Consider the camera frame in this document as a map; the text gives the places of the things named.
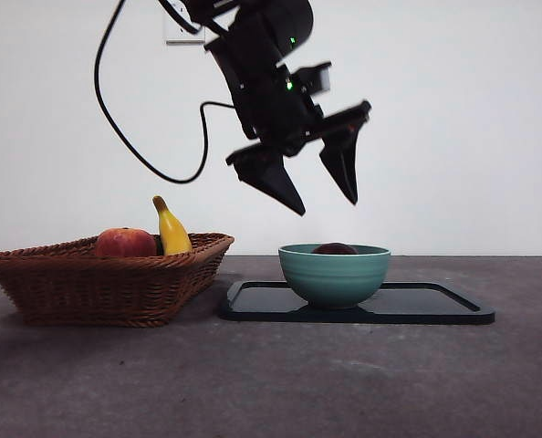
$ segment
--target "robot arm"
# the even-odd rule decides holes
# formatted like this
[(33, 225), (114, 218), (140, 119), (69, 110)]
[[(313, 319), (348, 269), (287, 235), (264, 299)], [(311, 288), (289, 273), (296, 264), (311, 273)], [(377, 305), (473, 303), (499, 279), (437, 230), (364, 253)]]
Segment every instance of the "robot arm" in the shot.
[[(165, 11), (190, 33), (199, 28), (186, 22), (168, 0)], [(291, 73), (283, 57), (311, 34), (313, 13), (308, 0), (182, 0), (194, 23), (217, 38), (205, 49), (224, 74), (243, 132), (254, 145), (226, 159), (238, 179), (266, 193), (298, 214), (305, 207), (287, 175), (283, 157), (297, 155), (310, 141), (322, 139), (320, 158), (344, 195), (358, 201), (356, 141), (368, 121), (370, 104), (324, 117), (312, 96), (329, 89), (325, 62)], [(234, 22), (224, 29), (214, 19), (237, 8)]]

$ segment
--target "gray table surface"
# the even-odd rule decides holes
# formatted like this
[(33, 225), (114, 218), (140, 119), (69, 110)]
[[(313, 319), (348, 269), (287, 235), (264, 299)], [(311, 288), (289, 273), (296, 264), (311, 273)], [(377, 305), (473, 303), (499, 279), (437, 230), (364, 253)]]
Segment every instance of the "gray table surface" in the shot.
[(388, 281), (440, 281), (483, 326), (234, 322), (227, 256), (162, 328), (32, 328), (0, 290), (0, 437), (542, 437), (542, 257), (396, 256)]

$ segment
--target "red apple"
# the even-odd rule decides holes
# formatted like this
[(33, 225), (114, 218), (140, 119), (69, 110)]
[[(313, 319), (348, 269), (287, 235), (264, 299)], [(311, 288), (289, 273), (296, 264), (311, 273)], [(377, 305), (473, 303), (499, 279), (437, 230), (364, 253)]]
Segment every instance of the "red apple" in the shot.
[(313, 254), (337, 254), (337, 255), (352, 255), (352, 254), (358, 254), (359, 252), (356, 250), (356, 248), (341, 244), (340, 242), (333, 242), (331, 244), (324, 244), (317, 246), (312, 251)]
[(95, 244), (95, 256), (156, 256), (155, 238), (137, 228), (110, 228), (103, 231)]

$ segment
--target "brown wicker basket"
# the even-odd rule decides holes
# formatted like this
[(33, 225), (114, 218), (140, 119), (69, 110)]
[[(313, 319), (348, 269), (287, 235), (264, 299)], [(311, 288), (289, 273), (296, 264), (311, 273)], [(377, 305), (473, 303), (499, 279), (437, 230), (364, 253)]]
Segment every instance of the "brown wicker basket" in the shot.
[(28, 325), (158, 327), (209, 287), (234, 241), (190, 234), (193, 250), (97, 257), (97, 237), (0, 252), (0, 286)]

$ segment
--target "green ceramic bowl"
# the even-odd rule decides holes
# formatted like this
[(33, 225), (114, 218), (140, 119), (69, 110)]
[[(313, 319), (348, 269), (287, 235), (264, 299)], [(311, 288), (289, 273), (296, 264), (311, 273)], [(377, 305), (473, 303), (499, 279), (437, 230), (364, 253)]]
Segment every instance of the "green ceramic bowl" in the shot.
[(351, 308), (371, 297), (387, 274), (391, 251), (350, 245), (358, 254), (312, 254), (320, 244), (279, 248), (283, 275), (293, 291), (318, 308)]

